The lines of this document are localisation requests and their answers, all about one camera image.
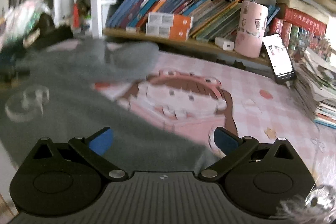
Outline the grey fleece sweatshirt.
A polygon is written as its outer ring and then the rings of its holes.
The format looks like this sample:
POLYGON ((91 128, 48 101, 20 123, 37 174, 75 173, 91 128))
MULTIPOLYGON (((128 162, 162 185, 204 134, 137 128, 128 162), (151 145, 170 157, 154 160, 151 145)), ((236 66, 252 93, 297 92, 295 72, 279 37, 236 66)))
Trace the grey fleece sweatshirt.
POLYGON ((206 146, 156 128, 92 89, 100 81, 142 80, 158 57, 151 42, 110 50, 90 39, 71 50, 29 53, 21 67, 30 77, 1 94, 1 143, 11 161, 20 165, 42 137, 68 142, 109 127, 113 143, 104 157, 127 173, 200 172, 216 162, 206 146))

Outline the black smartphone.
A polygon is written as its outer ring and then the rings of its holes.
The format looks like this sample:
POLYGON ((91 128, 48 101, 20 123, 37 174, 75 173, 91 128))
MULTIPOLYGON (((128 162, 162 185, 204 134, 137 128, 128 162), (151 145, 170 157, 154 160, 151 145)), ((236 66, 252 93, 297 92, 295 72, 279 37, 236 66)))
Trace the black smartphone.
POLYGON ((272 65, 276 83, 285 84, 295 80, 296 73, 280 34, 264 36, 262 42, 272 65))

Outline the white charger block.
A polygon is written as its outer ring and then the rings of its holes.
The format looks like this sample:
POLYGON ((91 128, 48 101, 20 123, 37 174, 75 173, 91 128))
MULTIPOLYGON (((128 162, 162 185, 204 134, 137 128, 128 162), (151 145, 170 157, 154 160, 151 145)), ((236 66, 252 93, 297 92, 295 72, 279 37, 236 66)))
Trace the white charger block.
POLYGON ((225 38, 215 38, 215 45, 224 51, 233 51, 235 43, 225 38))

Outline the stack of magazines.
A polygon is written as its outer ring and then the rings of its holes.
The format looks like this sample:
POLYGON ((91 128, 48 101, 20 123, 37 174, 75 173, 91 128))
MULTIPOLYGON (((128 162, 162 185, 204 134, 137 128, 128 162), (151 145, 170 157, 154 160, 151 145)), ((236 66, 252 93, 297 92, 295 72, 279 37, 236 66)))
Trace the stack of magazines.
POLYGON ((307 116, 317 124, 335 128, 335 67, 333 49, 327 40, 297 47, 293 65, 297 73, 294 94, 307 116))

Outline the pink cartoon cup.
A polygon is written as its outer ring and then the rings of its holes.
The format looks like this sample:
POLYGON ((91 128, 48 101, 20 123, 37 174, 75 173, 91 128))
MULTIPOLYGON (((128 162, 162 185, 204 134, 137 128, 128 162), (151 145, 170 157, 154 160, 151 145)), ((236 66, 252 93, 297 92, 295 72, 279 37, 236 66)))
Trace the pink cartoon cup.
POLYGON ((268 7, 243 1, 234 48, 237 53, 252 59, 260 56, 267 18, 268 7))

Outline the orange white box lower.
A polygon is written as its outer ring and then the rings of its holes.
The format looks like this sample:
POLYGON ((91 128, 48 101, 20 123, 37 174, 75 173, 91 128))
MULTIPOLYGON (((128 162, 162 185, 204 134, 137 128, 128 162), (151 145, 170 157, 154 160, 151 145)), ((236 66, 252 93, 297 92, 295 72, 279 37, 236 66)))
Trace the orange white box lower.
POLYGON ((160 26, 147 23, 145 34, 147 36, 186 41, 189 37, 189 30, 189 28, 182 26, 160 26))

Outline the orange white box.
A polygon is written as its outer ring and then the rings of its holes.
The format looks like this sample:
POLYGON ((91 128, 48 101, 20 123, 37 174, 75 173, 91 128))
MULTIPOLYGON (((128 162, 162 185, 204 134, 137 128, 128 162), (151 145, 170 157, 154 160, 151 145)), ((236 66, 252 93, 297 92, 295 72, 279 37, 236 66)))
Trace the orange white box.
POLYGON ((193 26, 193 17, 179 14, 168 14, 161 12, 149 12, 147 22, 158 26, 184 26, 191 28, 193 26))
POLYGON ((189 30, 189 28, 182 26, 160 26, 147 23, 145 34, 147 36, 186 41, 189 37, 189 30))

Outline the orange white box upper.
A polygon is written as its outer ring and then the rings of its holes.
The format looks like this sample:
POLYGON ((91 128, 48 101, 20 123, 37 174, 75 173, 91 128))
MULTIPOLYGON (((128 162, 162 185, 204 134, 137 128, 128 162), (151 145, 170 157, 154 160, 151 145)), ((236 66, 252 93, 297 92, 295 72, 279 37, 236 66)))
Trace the orange white box upper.
POLYGON ((193 17, 179 14, 168 14, 161 12, 149 12, 147 22, 158 26, 184 26, 191 28, 193 26, 193 17))

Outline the row of blue books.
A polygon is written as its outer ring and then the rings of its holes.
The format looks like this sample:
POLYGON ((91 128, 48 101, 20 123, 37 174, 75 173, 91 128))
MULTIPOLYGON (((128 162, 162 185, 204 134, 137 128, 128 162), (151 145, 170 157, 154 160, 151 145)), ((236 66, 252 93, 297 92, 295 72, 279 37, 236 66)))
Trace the row of blue books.
POLYGON ((107 28, 136 28, 139 21, 154 5, 163 0, 124 0, 106 20, 107 28))

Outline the pile of plush toys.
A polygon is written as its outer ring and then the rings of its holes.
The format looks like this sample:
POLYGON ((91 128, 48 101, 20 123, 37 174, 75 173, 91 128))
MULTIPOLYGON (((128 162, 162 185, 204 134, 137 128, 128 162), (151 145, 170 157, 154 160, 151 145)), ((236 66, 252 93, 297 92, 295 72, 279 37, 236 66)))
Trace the pile of plush toys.
POLYGON ((51 15, 51 9, 43 0, 26 0, 9 11, 1 34, 1 50, 26 38, 43 13, 51 15))

